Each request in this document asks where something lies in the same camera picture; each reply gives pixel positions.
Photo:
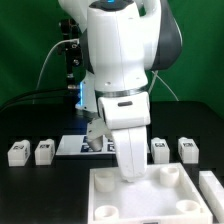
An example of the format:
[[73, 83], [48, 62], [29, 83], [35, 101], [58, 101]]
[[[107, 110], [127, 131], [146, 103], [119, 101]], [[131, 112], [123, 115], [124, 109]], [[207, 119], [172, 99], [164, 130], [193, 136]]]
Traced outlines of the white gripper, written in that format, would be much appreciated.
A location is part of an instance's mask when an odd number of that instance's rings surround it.
[[147, 92], [98, 99], [100, 117], [110, 130], [121, 176], [128, 182], [141, 178], [147, 168], [147, 130], [150, 104]]

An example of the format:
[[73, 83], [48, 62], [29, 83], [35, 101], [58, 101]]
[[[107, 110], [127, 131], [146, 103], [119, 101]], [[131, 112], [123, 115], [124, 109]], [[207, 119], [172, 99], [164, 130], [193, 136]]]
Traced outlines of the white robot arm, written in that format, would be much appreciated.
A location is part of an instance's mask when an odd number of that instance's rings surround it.
[[97, 151], [107, 136], [114, 143], [123, 179], [147, 169], [150, 124], [148, 71], [171, 67], [182, 36], [168, 0], [58, 0], [82, 32], [85, 69], [98, 118], [88, 125], [88, 143]]

